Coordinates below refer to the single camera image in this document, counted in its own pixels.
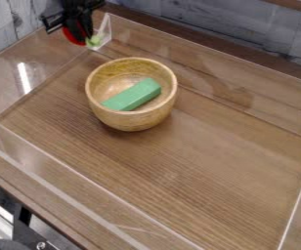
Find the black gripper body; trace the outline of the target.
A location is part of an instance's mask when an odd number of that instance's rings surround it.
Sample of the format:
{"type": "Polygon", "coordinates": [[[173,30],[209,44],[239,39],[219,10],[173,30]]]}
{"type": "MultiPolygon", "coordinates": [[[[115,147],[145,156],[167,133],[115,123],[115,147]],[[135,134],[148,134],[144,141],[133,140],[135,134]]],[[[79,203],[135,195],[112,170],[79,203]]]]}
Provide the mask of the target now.
{"type": "Polygon", "coordinates": [[[76,16],[79,21],[83,11],[92,13],[104,3],[104,0],[50,0],[38,15],[45,32],[50,33],[60,28],[68,16],[76,16]]]}

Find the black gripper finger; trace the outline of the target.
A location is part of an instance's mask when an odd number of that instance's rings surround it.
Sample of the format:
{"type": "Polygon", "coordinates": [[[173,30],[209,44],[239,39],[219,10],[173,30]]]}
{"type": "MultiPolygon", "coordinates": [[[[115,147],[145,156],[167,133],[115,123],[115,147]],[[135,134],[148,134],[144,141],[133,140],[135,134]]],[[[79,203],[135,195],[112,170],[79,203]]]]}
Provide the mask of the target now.
{"type": "Polygon", "coordinates": [[[68,16],[65,18],[64,33],[67,35],[67,38],[72,42],[84,42],[85,41],[84,32],[83,32],[83,29],[80,27],[76,16],[68,16]]]}
{"type": "Polygon", "coordinates": [[[91,12],[83,11],[80,16],[81,26],[87,35],[87,38],[92,37],[92,20],[91,20],[91,12]]]}

